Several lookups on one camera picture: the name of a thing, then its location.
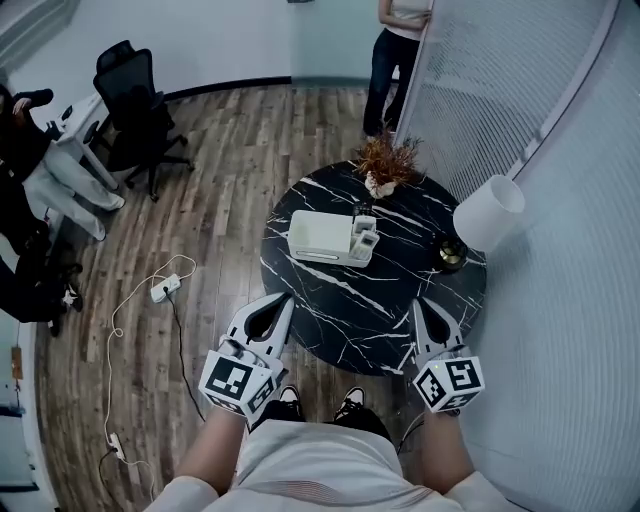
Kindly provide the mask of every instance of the marble tabletop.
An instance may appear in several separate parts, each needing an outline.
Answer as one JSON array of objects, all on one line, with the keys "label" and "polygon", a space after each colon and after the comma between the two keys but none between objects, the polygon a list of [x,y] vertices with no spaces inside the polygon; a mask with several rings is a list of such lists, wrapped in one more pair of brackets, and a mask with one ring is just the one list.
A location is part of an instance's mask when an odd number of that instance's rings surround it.
[{"label": "marble tabletop", "polygon": [[483,254],[470,251],[455,274],[442,275],[432,268],[436,237],[455,235],[457,201],[429,178],[399,186],[372,203],[380,242],[366,268],[293,259],[287,232],[294,211],[352,215],[358,202],[371,204],[364,179],[354,168],[350,161],[324,167],[286,192],[265,227],[262,279],[267,293],[295,296],[291,335],[312,354],[350,372],[400,374],[411,348],[412,299],[420,295],[440,304],[465,336],[482,308],[486,262]]}]

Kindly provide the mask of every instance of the dried flower arrangement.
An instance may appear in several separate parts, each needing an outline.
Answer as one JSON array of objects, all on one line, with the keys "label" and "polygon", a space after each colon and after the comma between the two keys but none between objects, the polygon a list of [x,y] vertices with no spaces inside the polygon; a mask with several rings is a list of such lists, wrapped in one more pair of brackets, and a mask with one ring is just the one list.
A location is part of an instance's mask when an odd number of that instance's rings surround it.
[{"label": "dried flower arrangement", "polygon": [[367,176],[367,181],[371,183],[371,188],[367,188],[371,190],[372,196],[375,197],[372,189],[391,183],[393,186],[409,183],[419,178],[416,172],[416,156],[421,142],[419,139],[408,137],[400,146],[394,147],[393,134],[385,129],[381,135],[358,150],[360,163],[356,172]]}]

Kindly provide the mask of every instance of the lamp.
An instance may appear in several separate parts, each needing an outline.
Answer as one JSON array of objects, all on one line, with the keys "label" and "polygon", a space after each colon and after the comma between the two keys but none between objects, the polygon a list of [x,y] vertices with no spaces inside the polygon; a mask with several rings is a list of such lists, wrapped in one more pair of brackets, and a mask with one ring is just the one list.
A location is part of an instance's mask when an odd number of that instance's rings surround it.
[{"label": "lamp", "polygon": [[443,273],[462,268],[467,247],[481,252],[493,251],[513,229],[524,206],[522,191],[513,181],[500,175],[489,178],[453,212],[459,240],[447,237],[440,241],[436,268]]}]

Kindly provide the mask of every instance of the office chair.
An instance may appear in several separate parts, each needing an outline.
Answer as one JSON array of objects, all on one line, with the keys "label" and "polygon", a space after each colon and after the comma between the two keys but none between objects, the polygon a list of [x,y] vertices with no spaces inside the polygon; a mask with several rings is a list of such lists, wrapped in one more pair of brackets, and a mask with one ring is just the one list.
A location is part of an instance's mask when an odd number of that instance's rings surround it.
[{"label": "office chair", "polygon": [[84,138],[110,149],[107,168],[111,172],[122,171],[137,165],[125,179],[133,188],[132,179],[149,171],[149,197],[156,202],[156,167],[160,163],[183,163],[193,171],[193,164],[186,158],[165,153],[177,142],[187,144],[186,137],[178,135],[168,139],[173,121],[164,104],[164,94],[156,92],[153,85],[152,57],[149,50],[138,50],[120,57],[111,66],[103,69],[93,79],[93,85],[105,102],[114,128],[119,131],[113,145],[97,134],[94,123]]},{"label": "office chair", "polygon": [[96,73],[100,74],[103,70],[113,66],[120,60],[126,59],[129,55],[135,53],[128,39],[114,44],[108,50],[102,52],[96,61]]}]

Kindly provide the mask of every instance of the white t-shirt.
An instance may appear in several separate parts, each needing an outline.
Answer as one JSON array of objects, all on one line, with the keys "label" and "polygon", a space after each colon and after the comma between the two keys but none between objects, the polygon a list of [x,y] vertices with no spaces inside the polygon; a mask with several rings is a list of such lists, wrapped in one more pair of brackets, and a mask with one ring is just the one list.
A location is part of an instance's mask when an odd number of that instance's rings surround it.
[{"label": "white t-shirt", "polygon": [[[431,9],[433,0],[393,0],[391,3],[391,15],[401,20],[419,20]],[[408,39],[420,41],[422,33],[416,30],[386,26],[394,34]]]},{"label": "white t-shirt", "polygon": [[513,511],[478,472],[446,496],[402,477],[393,445],[376,434],[337,425],[269,420],[252,433],[231,490],[178,477],[147,512]]}]

